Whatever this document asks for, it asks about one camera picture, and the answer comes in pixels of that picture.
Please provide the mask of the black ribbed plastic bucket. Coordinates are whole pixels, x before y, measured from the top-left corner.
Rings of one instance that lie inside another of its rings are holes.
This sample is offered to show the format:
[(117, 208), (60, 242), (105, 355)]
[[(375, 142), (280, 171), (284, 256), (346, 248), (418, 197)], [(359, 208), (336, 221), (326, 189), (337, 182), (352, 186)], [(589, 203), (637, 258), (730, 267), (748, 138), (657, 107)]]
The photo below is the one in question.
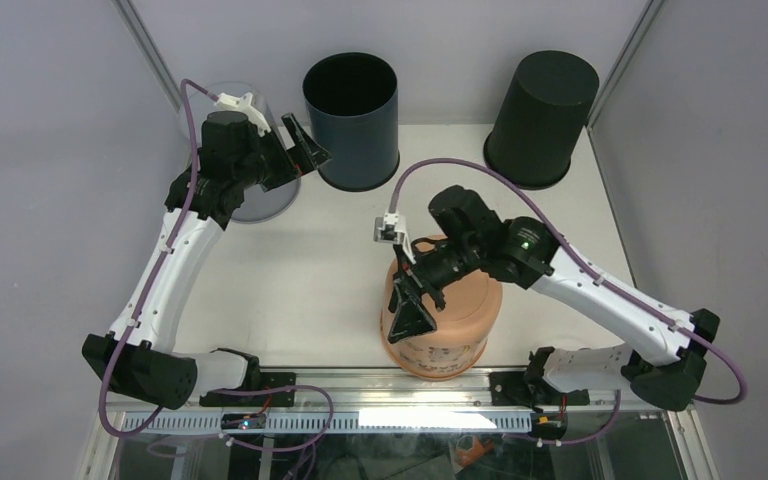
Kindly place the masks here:
[(559, 183), (600, 86), (586, 60), (565, 51), (543, 50), (517, 65), (488, 134), (486, 165), (521, 189)]

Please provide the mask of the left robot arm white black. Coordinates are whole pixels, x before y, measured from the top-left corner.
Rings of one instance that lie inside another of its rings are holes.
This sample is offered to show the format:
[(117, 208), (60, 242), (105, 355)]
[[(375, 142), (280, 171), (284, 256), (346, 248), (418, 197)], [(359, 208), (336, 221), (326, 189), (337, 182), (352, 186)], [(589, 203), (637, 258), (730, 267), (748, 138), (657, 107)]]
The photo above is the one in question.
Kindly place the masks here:
[(291, 147), (275, 130), (259, 132), (243, 113), (207, 115), (194, 160), (169, 187), (158, 240), (137, 287), (108, 332), (88, 335), (82, 346), (104, 395), (163, 409), (218, 390), (237, 406), (258, 399), (255, 356), (227, 348), (178, 353), (175, 344), (199, 271), (246, 193), (293, 183), (331, 158), (293, 114), (281, 121)]

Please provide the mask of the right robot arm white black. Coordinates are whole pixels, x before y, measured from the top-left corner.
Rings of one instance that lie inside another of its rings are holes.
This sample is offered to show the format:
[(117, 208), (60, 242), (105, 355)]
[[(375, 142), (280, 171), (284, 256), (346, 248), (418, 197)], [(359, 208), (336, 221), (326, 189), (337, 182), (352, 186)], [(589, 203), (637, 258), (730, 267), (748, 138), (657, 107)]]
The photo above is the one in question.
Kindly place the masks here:
[(429, 213), (438, 238), (410, 239), (394, 210), (375, 221), (374, 238), (395, 253), (385, 339), (429, 337), (449, 306), (446, 289), (474, 274), (561, 302), (616, 335), (600, 349), (542, 347), (524, 375), (529, 402), (548, 405), (583, 390), (629, 389), (648, 404), (681, 411), (698, 398), (720, 320), (713, 312), (675, 309), (598, 269), (545, 220), (501, 219), (478, 193), (459, 185), (438, 193)]

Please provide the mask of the orange plastic bucket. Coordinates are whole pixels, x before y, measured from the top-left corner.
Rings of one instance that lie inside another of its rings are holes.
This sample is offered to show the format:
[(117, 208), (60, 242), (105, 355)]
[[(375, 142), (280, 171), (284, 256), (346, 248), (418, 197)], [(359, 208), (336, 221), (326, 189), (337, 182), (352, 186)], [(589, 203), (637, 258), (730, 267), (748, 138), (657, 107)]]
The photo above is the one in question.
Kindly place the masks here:
[(410, 374), (432, 381), (452, 379), (474, 366), (499, 316), (502, 284), (480, 270), (474, 271), (443, 289), (446, 307), (440, 312), (424, 296), (423, 305), (435, 319), (437, 330), (391, 344), (387, 335), (394, 314), (388, 310), (388, 302), (395, 272), (396, 263), (392, 262), (379, 322), (381, 343), (391, 360)]

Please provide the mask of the grey plastic bucket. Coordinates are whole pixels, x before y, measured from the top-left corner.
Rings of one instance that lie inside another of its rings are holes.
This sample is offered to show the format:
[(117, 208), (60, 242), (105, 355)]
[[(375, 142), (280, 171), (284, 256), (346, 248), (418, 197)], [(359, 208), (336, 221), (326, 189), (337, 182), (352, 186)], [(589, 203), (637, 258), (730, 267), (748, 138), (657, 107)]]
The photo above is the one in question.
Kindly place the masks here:
[[(205, 85), (204, 88), (214, 94), (225, 93), (235, 97), (251, 94), (253, 106), (265, 116), (273, 129), (277, 128), (277, 123), (266, 97), (254, 86), (242, 81), (224, 81)], [(218, 108), (214, 106), (214, 100), (200, 93), (194, 87), (188, 87), (187, 93), (196, 145), (200, 147), (202, 144), (202, 123), (206, 120), (209, 113), (217, 111)], [(268, 221), (282, 214), (292, 205), (298, 196), (300, 187), (299, 180), (294, 180), (289, 184), (268, 192), (264, 191), (260, 186), (251, 187), (245, 191), (244, 202), (232, 213), (231, 220), (244, 224)]]

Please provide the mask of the dark blue plastic bucket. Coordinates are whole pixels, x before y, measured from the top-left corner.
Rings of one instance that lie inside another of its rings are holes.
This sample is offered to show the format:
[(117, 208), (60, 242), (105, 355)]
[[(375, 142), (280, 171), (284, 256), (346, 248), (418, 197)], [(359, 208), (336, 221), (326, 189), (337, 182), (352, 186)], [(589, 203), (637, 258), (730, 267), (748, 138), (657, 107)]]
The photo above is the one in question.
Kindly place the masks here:
[(390, 64), (365, 52), (334, 54), (307, 71), (302, 93), (312, 136), (332, 155), (323, 180), (347, 192), (386, 184), (400, 163), (398, 79)]

